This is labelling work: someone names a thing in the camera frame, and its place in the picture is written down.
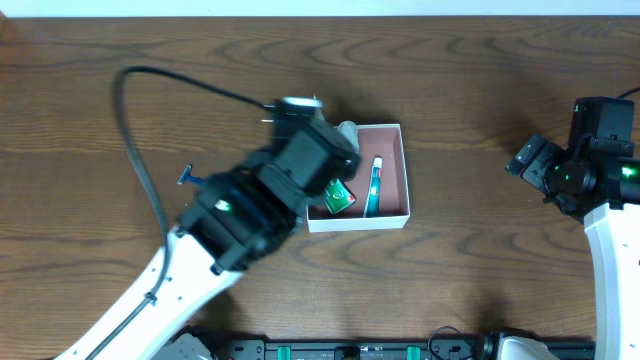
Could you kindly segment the clear bottle with blue liquid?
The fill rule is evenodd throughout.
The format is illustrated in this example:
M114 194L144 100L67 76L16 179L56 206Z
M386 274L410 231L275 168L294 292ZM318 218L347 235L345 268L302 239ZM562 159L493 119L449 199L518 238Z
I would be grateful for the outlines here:
M358 126L351 121L341 122L337 130L349 141L356 153L360 152Z

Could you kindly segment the green Dettol soap packet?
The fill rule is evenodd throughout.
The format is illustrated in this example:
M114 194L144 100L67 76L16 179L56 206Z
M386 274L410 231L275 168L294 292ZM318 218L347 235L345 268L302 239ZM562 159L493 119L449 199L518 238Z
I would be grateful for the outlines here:
M332 179L324 191L324 202L331 214L337 214L356 202L354 194L340 179Z

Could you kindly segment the small toothpaste tube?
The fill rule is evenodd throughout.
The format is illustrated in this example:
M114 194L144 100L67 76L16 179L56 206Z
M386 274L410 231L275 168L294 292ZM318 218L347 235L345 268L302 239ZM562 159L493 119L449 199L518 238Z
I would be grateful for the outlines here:
M379 214L382 165L383 159L379 156L376 156L372 164L370 184L364 208L365 218L377 217Z

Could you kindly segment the blue disposable razor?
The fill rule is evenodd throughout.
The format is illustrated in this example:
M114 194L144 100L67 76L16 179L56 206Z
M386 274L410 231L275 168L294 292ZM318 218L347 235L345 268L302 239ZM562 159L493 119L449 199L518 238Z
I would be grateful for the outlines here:
M203 178L193 176L191 174L191 170L192 170L192 166L190 164L187 164L177 181L178 185L183 185L185 183L202 184L204 182Z

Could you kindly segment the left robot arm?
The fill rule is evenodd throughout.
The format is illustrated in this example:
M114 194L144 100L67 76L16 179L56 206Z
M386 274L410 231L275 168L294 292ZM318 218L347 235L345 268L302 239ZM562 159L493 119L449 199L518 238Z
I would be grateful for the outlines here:
M150 359L195 312L275 252L303 224L333 178L360 161L322 114L322 103L285 97L269 106L270 146L203 180L167 243L64 359Z

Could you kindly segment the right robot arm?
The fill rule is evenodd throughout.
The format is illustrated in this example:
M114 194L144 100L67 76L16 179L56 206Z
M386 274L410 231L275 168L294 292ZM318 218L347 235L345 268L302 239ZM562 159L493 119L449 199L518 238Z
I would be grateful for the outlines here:
M639 162L627 93L576 100L567 148L532 136L506 165L584 227L596 304L597 359L639 356Z

